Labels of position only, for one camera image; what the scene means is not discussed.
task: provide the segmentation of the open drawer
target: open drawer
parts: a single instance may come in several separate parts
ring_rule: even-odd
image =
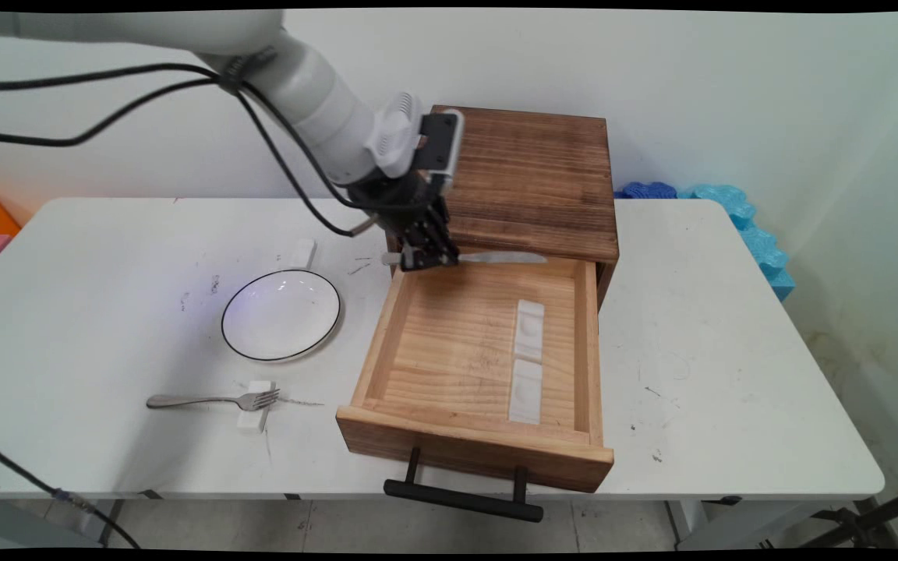
[[[539,424],[508,420],[519,299],[545,306]],[[596,310],[595,264],[583,260],[397,270],[352,404],[336,415],[348,449],[408,460],[420,448],[440,468],[522,469],[531,483],[595,491],[613,464]]]

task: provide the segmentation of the wooden cabinet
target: wooden cabinet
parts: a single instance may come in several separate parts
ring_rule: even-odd
[[[466,120],[446,195],[454,241],[548,263],[396,270],[338,425],[353,452],[418,448],[425,464],[595,491],[613,465],[598,308],[619,259],[605,120],[453,109]],[[545,306],[539,424],[508,420],[519,299]]]
[[[459,110],[463,143],[449,233],[459,245],[596,263],[602,305],[619,260],[605,118]],[[390,251],[399,252],[388,239]]]

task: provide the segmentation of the white foam block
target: white foam block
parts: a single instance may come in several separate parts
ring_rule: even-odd
[[[514,318],[514,357],[543,362],[543,320],[546,306],[538,302],[518,301]]]
[[[510,422],[539,424],[543,401],[543,366],[516,358],[512,369],[512,395],[508,404]]]
[[[296,248],[289,256],[290,269],[310,269],[310,262],[314,259],[314,249],[317,242],[313,238],[300,238],[296,242]]]
[[[253,380],[249,383],[249,393],[272,390],[275,390],[274,381]],[[238,415],[238,429],[241,429],[243,432],[261,434],[261,431],[265,429],[265,418],[267,418],[268,409],[270,408],[261,408],[258,411],[242,411],[242,414]]]

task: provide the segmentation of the blue foam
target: blue foam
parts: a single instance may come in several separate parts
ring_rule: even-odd
[[[771,284],[774,295],[778,297],[778,302],[785,302],[785,298],[795,288],[795,280],[785,269],[778,271],[774,278],[769,278],[769,284]]]
[[[709,199],[723,205],[734,221],[737,230],[745,230],[753,224],[753,217],[758,210],[748,203],[748,196],[733,185],[696,185],[691,194],[692,199]]]
[[[785,269],[785,263],[788,263],[787,253],[776,248],[776,238],[774,235],[763,231],[761,228],[751,225],[746,230],[739,231],[744,243],[751,250],[751,255],[755,257],[758,266],[762,269],[764,277],[773,278]]]
[[[665,182],[631,182],[623,187],[623,193],[629,199],[677,199],[677,190]]]
[[[758,262],[764,277],[771,285],[778,301],[784,302],[788,294],[795,289],[795,280],[785,270],[788,253],[778,249],[774,235],[755,226],[755,213],[758,210],[748,203],[748,196],[742,189],[733,185],[695,185],[690,189],[677,191],[664,182],[630,182],[620,191],[613,192],[616,199],[708,199],[716,201],[730,215],[737,233],[744,239],[744,244]]]

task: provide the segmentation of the black rim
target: black rim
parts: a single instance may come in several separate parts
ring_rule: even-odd
[[[265,277],[270,277],[270,276],[272,276],[272,274],[287,273],[290,270],[298,271],[299,273],[313,274],[314,277],[319,277],[322,281],[325,281],[325,283],[328,283],[328,287],[331,287],[331,290],[334,291],[334,297],[338,299],[338,313],[335,313],[335,315],[334,315],[334,322],[331,323],[331,327],[327,328],[327,331],[325,331],[325,334],[322,335],[322,337],[319,340],[314,341],[313,344],[310,345],[310,347],[304,348],[303,351],[295,352],[293,355],[279,356],[279,358],[257,358],[256,356],[250,356],[250,355],[243,354],[243,352],[238,351],[238,349],[235,348],[235,345],[231,344],[231,341],[228,340],[228,334],[224,333],[224,318],[225,318],[225,316],[228,315],[228,309],[231,308],[231,302],[234,302],[235,298],[237,298],[238,295],[241,294],[242,291],[245,290],[245,288],[248,288],[248,287],[250,287],[250,285],[257,283],[257,281],[261,281]],[[334,327],[338,325],[338,317],[341,317],[341,295],[338,294],[338,288],[335,288],[334,284],[332,284],[330,280],[328,280],[327,278],[321,277],[320,274],[314,273],[314,271],[312,271],[312,270],[306,270],[306,269],[274,270],[274,271],[272,271],[272,273],[263,274],[263,276],[254,278],[254,280],[250,281],[248,284],[243,285],[243,287],[239,288],[238,291],[235,292],[235,295],[233,295],[231,297],[231,299],[229,299],[228,305],[224,306],[224,313],[221,314],[221,337],[224,338],[224,342],[226,344],[228,344],[228,347],[231,348],[231,351],[234,351],[234,352],[236,352],[236,354],[243,356],[243,358],[259,360],[259,362],[276,362],[277,360],[285,360],[286,358],[294,358],[295,356],[303,355],[304,352],[310,351],[311,348],[317,347],[317,345],[320,344],[320,342],[322,340],[326,340],[328,335],[331,335],[331,331],[334,331]]]

